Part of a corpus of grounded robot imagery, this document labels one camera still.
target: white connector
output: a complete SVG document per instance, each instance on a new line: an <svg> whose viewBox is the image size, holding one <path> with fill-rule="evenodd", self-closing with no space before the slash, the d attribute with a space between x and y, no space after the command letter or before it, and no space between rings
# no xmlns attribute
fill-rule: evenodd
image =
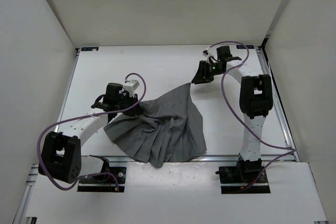
<svg viewBox="0 0 336 224"><path fill-rule="evenodd" d="M137 80L125 80L125 84L122 86L127 92L129 92L130 97L134 97L135 90L140 86Z"/></svg>
<svg viewBox="0 0 336 224"><path fill-rule="evenodd" d="M207 62L207 63L211 63L210 60L209 60L209 58L210 58L211 56L214 57L214 58L216 59L216 57L215 57L212 53L210 53L210 52L209 52L207 55L205 55L205 54L203 53L203 56L206 56L206 62Z"/></svg>
<svg viewBox="0 0 336 224"><path fill-rule="evenodd" d="M209 54L209 52L208 51L203 51L203 53L202 53L202 55L204 56L204 57L208 57L208 54Z"/></svg>

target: black mounting bracket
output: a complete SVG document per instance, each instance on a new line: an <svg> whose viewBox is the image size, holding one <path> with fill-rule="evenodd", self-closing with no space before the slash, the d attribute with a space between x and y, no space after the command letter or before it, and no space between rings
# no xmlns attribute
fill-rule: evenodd
<svg viewBox="0 0 336 224"><path fill-rule="evenodd" d="M269 74L244 76L240 84L240 110L251 119L255 116L267 116L273 107L272 82Z"/></svg>
<svg viewBox="0 0 336 224"><path fill-rule="evenodd" d="M64 155L57 151L64 150ZM49 132L42 149L42 160L48 172L55 179L73 183L81 170L80 139L76 136L64 136L62 132ZM45 175L41 165L38 172Z"/></svg>
<svg viewBox="0 0 336 224"><path fill-rule="evenodd" d="M120 185L125 184L126 170L126 167L108 167L105 170L105 172L109 171L117 178L119 191L116 191L115 182L113 178L108 175L103 175L99 178L81 178L78 183L77 191L91 191L97 193L123 193L125 191L125 186Z"/></svg>
<svg viewBox="0 0 336 224"><path fill-rule="evenodd" d="M261 160L257 161L244 161L241 158L237 161L236 166L221 166L219 167L216 174L219 175L219 180L221 185L222 194L235 194L239 193L243 184L247 185L251 183L263 169L261 165ZM242 191L243 194L265 194L270 193L268 186L268 179L266 172L262 175L249 189Z"/></svg>
<svg viewBox="0 0 336 224"><path fill-rule="evenodd" d="M242 60L239 57L233 57L229 46L217 48L217 62L208 63L201 60L195 77L191 81L193 84L209 83L214 80L214 76L226 71L226 63L232 60Z"/></svg>
<svg viewBox="0 0 336 224"><path fill-rule="evenodd" d="M138 101L138 95L135 94L134 97L129 96L129 92L122 91L122 85L119 83L109 83L106 87L106 93L100 95L91 106L91 108L99 108L105 112L123 110L126 109ZM137 116L143 113L142 108L138 104L134 108L124 112L127 116ZM108 122L110 122L117 114L109 114Z"/></svg>
<svg viewBox="0 0 336 224"><path fill-rule="evenodd" d="M82 47L81 51L98 51L99 47Z"/></svg>

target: gray cloth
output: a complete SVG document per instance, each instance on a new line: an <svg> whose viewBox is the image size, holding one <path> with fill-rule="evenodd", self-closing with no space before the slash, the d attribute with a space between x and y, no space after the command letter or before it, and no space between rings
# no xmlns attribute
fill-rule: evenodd
<svg viewBox="0 0 336 224"><path fill-rule="evenodd" d="M120 115L104 127L107 136L137 161L161 167L206 151L203 118L191 100L190 83L156 100L141 102L143 114Z"/></svg>

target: purple cable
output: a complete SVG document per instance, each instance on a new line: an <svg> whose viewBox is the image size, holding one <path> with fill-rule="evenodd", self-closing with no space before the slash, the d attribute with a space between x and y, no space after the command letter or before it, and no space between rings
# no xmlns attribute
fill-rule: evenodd
<svg viewBox="0 0 336 224"><path fill-rule="evenodd" d="M244 123L244 121L238 116L238 114L236 113L236 111L232 108L227 96L226 96L226 93L225 93L225 90L224 90L224 78L225 76L233 69L236 69L236 68L239 68L241 67L248 59L249 55L250 55L250 51L248 50L248 47L246 45L244 45L243 43L240 43L240 42L237 42L237 41L221 41L221 42L218 42L216 44L213 44L212 46L208 47L207 48L207 51L216 46L216 45L219 45L219 44L223 44L223 43L235 43L235 44L239 44L239 45L242 45L246 50L247 50L247 55L246 55L246 58L238 65L234 66L234 67L231 67L229 68L228 70L226 70L226 72L223 74L222 76L222 80L221 80L221 88L222 88L222 94L223 94L223 97L224 97L224 100L227 104L227 106L229 107L229 109L231 110L232 114L235 116L235 118L257 139L259 140L262 144L266 145L266 146L269 146L269 147L272 147L272 148L276 148L276 149L281 149L281 150L288 150L290 152L286 152L284 154L281 154L279 156L277 156L276 158L272 159L270 162L268 162L267 165L265 165L265 167L260 171L260 173L258 174L258 176L250 183L248 184L245 188L237 191L236 193L241 193L242 191L244 190L247 190L248 188L252 187L254 185L254 183L258 180L258 178L262 175L262 173L266 170L266 168L272 164L274 161L286 156L286 155L289 155L289 154L293 154L296 150L293 149L293 148L287 148L287 147L280 147L280 146L275 146L275 145L271 145L271 144L268 144L266 142L264 142L257 134L255 134L250 128L249 126Z"/></svg>
<svg viewBox="0 0 336 224"><path fill-rule="evenodd" d="M44 164L43 160L42 160L42 155L41 155L41 141L42 141L42 138L44 136L44 134L46 134L46 132L48 132L51 128L55 127L56 125L60 125L60 124L63 124L63 123L67 123L67 122L71 122L71 121L75 121L75 120L80 120L80 119L85 119L85 118L90 118L92 116L101 116L101 115L106 115L106 114L115 114L115 113L123 113L123 112L126 112L132 108L134 108L135 106L137 106L141 101L142 99L144 98L145 94L146 94L146 90L147 90L147 87L146 87L146 82L145 80L142 78L141 75L139 75L138 73L129 73L125 79L127 79L129 76L132 76L132 75L135 75L135 76L138 76L142 82L143 82L143 86L144 86L144 89L143 89L143 94L142 96L140 97L140 99L135 103L133 104L132 106L126 108L126 109L123 109L123 110L115 110L115 111L109 111L109 112L101 112L101 113L96 113L96 114L91 114L91 115L83 115L83 116L78 116L76 118L70 118L70 119L66 119L66 120L63 120L63 121L59 121L59 122L56 122L56 123L53 123L51 125L49 125L48 127L46 127L40 134L40 136L38 137L38 140L37 140L37 147L36 147L36 150L37 150L37 157L38 157L38 160L40 162L40 166L43 170L43 172L45 173L45 175L49 178L49 180L60 190L63 190L63 191L68 191L70 189L72 189L77 181L83 177L94 177L94 176L99 176L99 175L110 175L114 181L115 181L115 186L117 188L117 190L119 191L119 184L118 184L118 181L117 181L117 178L112 174L112 173L94 173L94 174L89 174L89 175L83 175L83 176L79 176L75 182L69 186L69 187L62 187L60 186L55 180L54 178L50 175L50 173L48 172L47 170L47 167L46 165Z"/></svg>

